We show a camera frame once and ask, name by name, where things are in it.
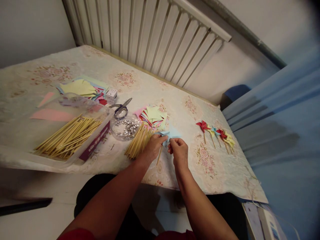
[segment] blue curtain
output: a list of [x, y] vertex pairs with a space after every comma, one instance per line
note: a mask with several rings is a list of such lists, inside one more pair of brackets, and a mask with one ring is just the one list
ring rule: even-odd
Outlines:
[[[320, 50], [223, 111], [275, 214], [320, 239]], [[293, 229], [278, 220], [288, 239]]]

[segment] hand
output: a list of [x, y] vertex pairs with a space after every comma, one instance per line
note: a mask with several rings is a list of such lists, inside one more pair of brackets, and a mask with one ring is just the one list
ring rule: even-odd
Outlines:
[[142, 153], [153, 161], [158, 156], [162, 143], [167, 139], [168, 136], [161, 137], [160, 134], [153, 134]]
[[188, 168], [188, 145], [181, 138], [171, 138], [168, 153], [173, 154], [173, 164], [176, 170]]

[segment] white wall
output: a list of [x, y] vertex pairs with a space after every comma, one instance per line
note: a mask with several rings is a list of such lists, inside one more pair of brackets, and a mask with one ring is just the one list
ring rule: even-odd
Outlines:
[[[196, 79], [189, 80], [186, 89], [218, 104], [230, 87], [255, 87], [279, 70], [201, 0], [188, 1], [231, 34], [232, 40], [209, 60]], [[287, 64], [317, 45], [314, 18], [304, 1], [220, 1]]]
[[0, 68], [73, 47], [61, 0], [0, 1]]

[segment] tablecloth pattern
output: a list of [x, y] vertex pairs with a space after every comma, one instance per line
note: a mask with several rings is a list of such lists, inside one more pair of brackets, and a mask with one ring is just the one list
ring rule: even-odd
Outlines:
[[[0, 70], [1, 128], [22, 114], [33, 111], [43, 96], [54, 90], [57, 83], [87, 75], [104, 81], [118, 90], [117, 103], [132, 97], [129, 112], [150, 104], [168, 113], [169, 122], [189, 146], [189, 168], [196, 182], [206, 194], [231, 192], [244, 199], [267, 202], [267, 198], [246, 160], [220, 109], [170, 84], [137, 70], [95, 48], [81, 46]], [[228, 154], [224, 144], [219, 146], [209, 133], [204, 144], [197, 122], [204, 120], [230, 133], [235, 140], [234, 155]], [[0, 157], [0, 166], [61, 173], [113, 173], [126, 168], [131, 161], [124, 155], [130, 142], [117, 141], [110, 133], [98, 145], [94, 154], [82, 166], [71, 165], [57, 169], [24, 160]], [[142, 182], [170, 189], [178, 189], [172, 155], [163, 152], [160, 162], [152, 162]]]

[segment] white radiator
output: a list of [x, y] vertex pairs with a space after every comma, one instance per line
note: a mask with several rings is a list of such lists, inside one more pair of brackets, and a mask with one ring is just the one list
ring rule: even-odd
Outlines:
[[93, 44], [178, 86], [231, 36], [186, 0], [64, 0], [78, 45]]

